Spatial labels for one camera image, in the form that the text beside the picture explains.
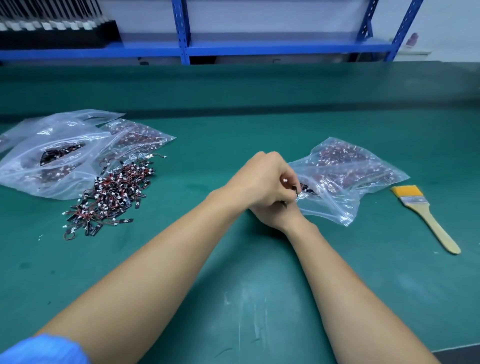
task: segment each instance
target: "person's left arm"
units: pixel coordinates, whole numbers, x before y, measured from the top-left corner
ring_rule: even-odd
[[[297,176],[257,153],[224,187],[159,233],[37,334],[68,338],[95,363],[136,363],[175,314],[230,225],[252,206],[292,202]]]

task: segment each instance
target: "person's right arm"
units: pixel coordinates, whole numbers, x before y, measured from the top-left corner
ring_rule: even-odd
[[[295,203],[252,209],[290,240],[339,364],[439,364],[303,217]]]

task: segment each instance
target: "workbench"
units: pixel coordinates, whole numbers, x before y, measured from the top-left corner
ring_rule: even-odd
[[[69,201],[0,187],[0,352],[36,332],[256,152],[299,159],[329,136],[411,176],[462,253],[388,190],[348,227],[309,217],[432,351],[480,342],[480,74],[440,62],[0,68],[0,132],[78,109],[177,137],[132,224],[63,239]],[[282,234],[244,213],[141,363],[334,363]]]

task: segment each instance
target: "wooden brush handle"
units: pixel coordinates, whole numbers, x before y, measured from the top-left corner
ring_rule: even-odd
[[[430,229],[433,231],[438,241],[442,243],[444,248],[452,254],[460,254],[461,250],[456,242],[447,234],[440,224],[430,213],[430,204],[405,204],[406,207],[411,208],[417,214],[419,214],[423,220],[427,223]]]

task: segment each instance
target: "blue metal shelf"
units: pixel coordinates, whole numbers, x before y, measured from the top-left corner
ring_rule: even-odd
[[[392,43],[373,37],[372,18],[379,0],[369,0],[357,33],[191,34],[186,0],[171,0],[177,40],[124,41],[103,49],[0,50],[0,61],[74,58],[233,56],[318,53],[383,54],[393,61],[423,0],[412,0]]]

